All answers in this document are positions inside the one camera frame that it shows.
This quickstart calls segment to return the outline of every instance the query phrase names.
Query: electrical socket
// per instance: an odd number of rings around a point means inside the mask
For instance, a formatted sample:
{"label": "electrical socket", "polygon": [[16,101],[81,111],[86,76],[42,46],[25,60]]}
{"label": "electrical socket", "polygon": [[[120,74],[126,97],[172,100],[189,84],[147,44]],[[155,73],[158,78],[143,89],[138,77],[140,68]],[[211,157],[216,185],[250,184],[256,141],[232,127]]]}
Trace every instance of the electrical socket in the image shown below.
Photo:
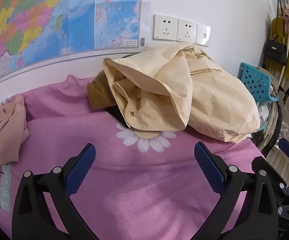
{"label": "electrical socket", "polygon": [[211,38],[211,27],[198,23],[196,44],[209,47]]}
{"label": "electrical socket", "polygon": [[179,19],[177,41],[195,43],[197,24],[187,20]]}
{"label": "electrical socket", "polygon": [[154,15],[154,40],[176,41],[178,19],[164,15]]}

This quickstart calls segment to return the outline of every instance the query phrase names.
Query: pink blanket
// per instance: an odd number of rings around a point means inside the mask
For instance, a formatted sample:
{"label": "pink blanket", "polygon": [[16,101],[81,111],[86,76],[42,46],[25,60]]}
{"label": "pink blanket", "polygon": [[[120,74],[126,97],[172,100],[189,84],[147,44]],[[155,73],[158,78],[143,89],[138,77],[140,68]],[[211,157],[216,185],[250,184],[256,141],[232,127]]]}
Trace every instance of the pink blanket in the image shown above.
{"label": "pink blanket", "polygon": [[[26,170],[50,172],[92,143],[96,160],[71,200],[101,240],[190,239],[219,199],[194,158],[194,145],[203,141],[227,164],[247,172],[261,153],[249,139],[224,143],[190,127],[142,138],[91,108],[86,95],[91,80],[69,76],[23,94],[31,136],[18,163],[0,166],[0,227],[11,236],[14,199]],[[65,231],[46,198],[57,227]],[[225,230],[234,225],[243,200],[241,194]]]}

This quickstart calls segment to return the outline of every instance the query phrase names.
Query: black handbag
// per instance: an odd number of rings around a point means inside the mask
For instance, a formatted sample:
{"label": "black handbag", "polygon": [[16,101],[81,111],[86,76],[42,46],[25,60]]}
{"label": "black handbag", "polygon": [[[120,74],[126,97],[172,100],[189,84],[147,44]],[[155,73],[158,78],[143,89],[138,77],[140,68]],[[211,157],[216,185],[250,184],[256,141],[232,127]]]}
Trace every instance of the black handbag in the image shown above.
{"label": "black handbag", "polygon": [[283,13],[281,1],[278,0],[275,32],[274,32],[274,36],[272,37],[272,39],[269,40],[266,44],[265,56],[285,66],[287,63],[287,46],[284,44],[285,42],[284,23],[283,23],[283,38],[276,35],[276,28],[277,28],[277,22],[278,22],[278,16],[279,16],[279,4],[281,7],[281,12]]}

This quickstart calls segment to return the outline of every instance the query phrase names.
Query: teal plastic basket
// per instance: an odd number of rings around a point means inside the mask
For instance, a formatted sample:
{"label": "teal plastic basket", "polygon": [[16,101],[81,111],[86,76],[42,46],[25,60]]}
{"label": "teal plastic basket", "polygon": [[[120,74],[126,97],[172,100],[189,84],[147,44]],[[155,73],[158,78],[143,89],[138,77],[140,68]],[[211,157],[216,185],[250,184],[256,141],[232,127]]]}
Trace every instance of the teal plastic basket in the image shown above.
{"label": "teal plastic basket", "polygon": [[267,124],[268,124],[268,121],[265,121],[264,125],[261,126],[261,127],[258,129],[258,131],[264,130],[264,128],[266,128]]}
{"label": "teal plastic basket", "polygon": [[276,98],[270,96],[270,77],[267,74],[246,63],[241,63],[241,68],[241,82],[249,90],[256,102],[269,104],[272,101],[276,102],[279,100],[278,94],[276,94]]}

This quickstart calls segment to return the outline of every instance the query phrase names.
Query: pink bedsheet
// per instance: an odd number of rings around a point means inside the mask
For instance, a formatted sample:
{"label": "pink bedsheet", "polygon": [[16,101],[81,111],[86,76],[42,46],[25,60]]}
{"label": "pink bedsheet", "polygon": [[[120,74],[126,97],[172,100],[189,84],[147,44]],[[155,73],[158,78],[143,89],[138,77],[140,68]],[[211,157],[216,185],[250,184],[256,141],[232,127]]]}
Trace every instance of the pink bedsheet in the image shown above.
{"label": "pink bedsheet", "polygon": [[[50,172],[92,143],[96,160],[71,200],[101,240],[190,239],[219,199],[194,158],[194,145],[203,141],[227,164],[247,172],[261,153],[249,139],[224,143],[190,127],[146,141],[107,112],[91,108],[85,86],[90,80],[69,76],[24,93],[31,136],[18,163],[0,166],[1,228],[11,236],[13,203],[26,170]],[[225,230],[234,225],[243,199],[241,194]],[[65,231],[49,196],[47,202],[56,225]]]}

